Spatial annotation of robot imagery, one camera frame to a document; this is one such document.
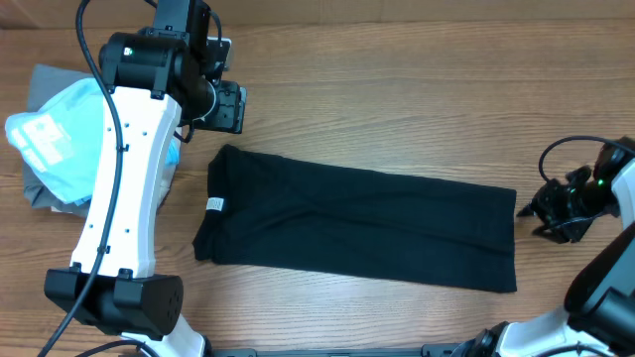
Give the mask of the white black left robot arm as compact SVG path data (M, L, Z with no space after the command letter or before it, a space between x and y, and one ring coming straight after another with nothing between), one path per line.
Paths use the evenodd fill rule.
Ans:
M105 91L93 198L65 269L46 297L66 321L91 325L145 356L208 356L208 339L182 314L184 285L156 272L155 219L176 129L238 134L246 90L222 75L227 38L151 29L114 34L99 54Z

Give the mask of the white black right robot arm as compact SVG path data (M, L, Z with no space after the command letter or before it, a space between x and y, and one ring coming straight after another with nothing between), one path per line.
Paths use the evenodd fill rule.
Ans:
M622 232L573 280L561 307L525 322L501 322L456 345L450 355L631 356L634 353L634 141L602 139L594 166L547 178L521 215L537 236L578 242L610 214Z

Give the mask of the black t-shirt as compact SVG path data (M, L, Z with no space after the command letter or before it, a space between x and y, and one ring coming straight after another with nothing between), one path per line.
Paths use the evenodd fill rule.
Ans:
M512 189L222 147L195 257L513 293Z

